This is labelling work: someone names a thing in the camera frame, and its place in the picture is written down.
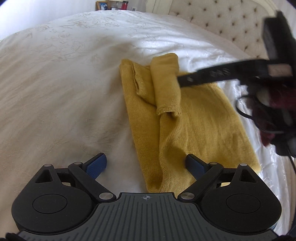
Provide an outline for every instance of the bed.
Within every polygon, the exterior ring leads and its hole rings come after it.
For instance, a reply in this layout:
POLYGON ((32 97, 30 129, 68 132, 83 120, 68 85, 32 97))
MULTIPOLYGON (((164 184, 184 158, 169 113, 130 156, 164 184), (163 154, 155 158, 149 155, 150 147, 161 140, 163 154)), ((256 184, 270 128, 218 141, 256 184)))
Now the bed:
MULTIPOLYGON (((250 56, 231 41, 170 15, 97 11, 57 19, 0 42, 0 237, 16 232, 14 198, 46 163, 56 168, 108 158, 98 177, 106 188, 146 192, 129 127, 118 66, 128 58, 149 64, 176 53, 182 71, 250 56)), ((245 92, 219 83, 229 100, 245 92)), ((295 210, 295 176, 288 160, 264 148, 242 118, 260 160, 260 176, 279 198, 276 226, 287 233, 295 210)))

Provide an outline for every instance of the silver bolt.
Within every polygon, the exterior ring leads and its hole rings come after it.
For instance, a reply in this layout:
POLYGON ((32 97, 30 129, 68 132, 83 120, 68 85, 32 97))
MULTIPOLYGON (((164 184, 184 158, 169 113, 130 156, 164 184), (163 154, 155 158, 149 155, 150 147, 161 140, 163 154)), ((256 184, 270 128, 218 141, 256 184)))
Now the silver bolt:
POLYGON ((99 195, 99 198, 103 199, 103 200, 109 200, 109 199, 113 198, 113 194, 110 192, 103 192, 99 195))
POLYGON ((180 196, 181 196, 182 199, 185 199, 185 200, 190 200, 190 199, 193 199, 195 197, 194 194, 191 193, 191 192, 183 192, 183 193, 181 193, 180 196))

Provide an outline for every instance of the tufted headboard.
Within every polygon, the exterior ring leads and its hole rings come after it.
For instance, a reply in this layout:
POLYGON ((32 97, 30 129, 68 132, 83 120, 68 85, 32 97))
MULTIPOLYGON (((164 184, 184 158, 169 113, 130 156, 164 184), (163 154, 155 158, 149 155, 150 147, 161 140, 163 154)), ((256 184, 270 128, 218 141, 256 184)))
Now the tufted headboard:
POLYGON ((147 11, 185 19, 228 39, 251 57, 267 58, 262 24, 265 17, 274 16, 276 7, 271 0, 148 0, 147 11))

